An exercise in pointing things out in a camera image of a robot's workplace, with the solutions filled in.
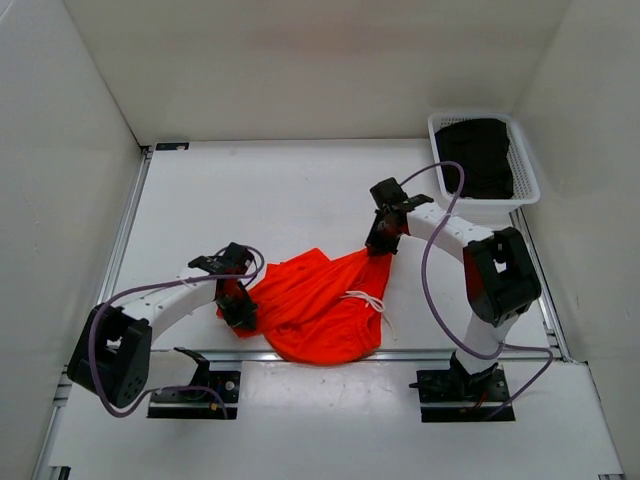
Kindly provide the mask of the orange shorts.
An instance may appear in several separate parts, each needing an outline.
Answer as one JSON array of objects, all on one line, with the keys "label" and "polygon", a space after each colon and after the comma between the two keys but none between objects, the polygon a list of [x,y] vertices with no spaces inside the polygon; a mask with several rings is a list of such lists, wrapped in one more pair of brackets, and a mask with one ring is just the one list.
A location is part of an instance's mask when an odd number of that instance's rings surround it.
[{"label": "orange shorts", "polygon": [[258,305],[256,329],[233,331],[239,338],[263,335],[290,362],[332,366],[360,360],[382,342],[382,314],[369,300],[384,297],[392,259],[366,249],[331,259],[313,248],[270,263],[249,290]]}]

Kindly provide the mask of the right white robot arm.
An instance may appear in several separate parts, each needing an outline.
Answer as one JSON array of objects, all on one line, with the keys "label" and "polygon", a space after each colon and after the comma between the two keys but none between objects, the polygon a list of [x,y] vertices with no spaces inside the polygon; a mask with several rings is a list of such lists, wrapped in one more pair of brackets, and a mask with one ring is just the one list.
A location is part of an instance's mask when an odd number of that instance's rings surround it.
[{"label": "right white robot arm", "polygon": [[[541,295],[541,283],[522,234],[513,227],[491,230],[439,207],[424,195],[403,192],[373,196],[375,219],[365,245],[368,254],[395,254],[403,235],[426,242],[420,275],[427,305],[456,345],[444,378],[420,386],[436,395],[470,400],[487,388],[497,370],[506,337],[521,315]],[[445,324],[427,279],[428,256],[439,248],[463,266],[471,317],[465,336]]]}]

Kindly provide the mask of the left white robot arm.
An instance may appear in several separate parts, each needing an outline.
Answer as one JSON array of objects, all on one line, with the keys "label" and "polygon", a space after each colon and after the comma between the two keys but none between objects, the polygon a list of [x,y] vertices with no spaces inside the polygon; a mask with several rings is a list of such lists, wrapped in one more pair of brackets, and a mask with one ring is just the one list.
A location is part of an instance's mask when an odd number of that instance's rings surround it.
[{"label": "left white robot arm", "polygon": [[257,249],[230,243],[214,255],[191,260],[171,281],[114,295],[90,311],[68,363],[68,378],[95,394],[116,418],[163,391],[221,404],[204,356],[185,347],[153,346],[172,326],[207,305],[217,307],[230,327],[254,329],[257,305],[247,288],[264,265]]}]

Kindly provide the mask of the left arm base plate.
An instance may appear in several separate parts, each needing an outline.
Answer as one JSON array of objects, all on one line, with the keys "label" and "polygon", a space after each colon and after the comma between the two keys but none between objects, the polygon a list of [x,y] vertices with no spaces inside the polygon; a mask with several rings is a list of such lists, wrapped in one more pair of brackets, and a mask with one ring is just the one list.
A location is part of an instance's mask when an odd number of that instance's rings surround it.
[{"label": "left arm base plate", "polygon": [[176,349],[174,353],[189,358],[195,370],[188,390],[159,390],[149,400],[149,419],[235,420],[241,390],[241,370],[211,366],[197,352]]}]

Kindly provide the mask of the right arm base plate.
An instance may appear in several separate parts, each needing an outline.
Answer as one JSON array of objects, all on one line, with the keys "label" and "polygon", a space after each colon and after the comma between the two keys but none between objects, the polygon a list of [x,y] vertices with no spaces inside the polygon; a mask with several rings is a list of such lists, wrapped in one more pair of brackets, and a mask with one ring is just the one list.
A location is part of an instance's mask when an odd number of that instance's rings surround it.
[{"label": "right arm base plate", "polygon": [[422,423],[514,422],[513,407],[503,404],[510,391],[502,368],[469,376],[453,367],[418,370],[409,384],[418,392]]}]

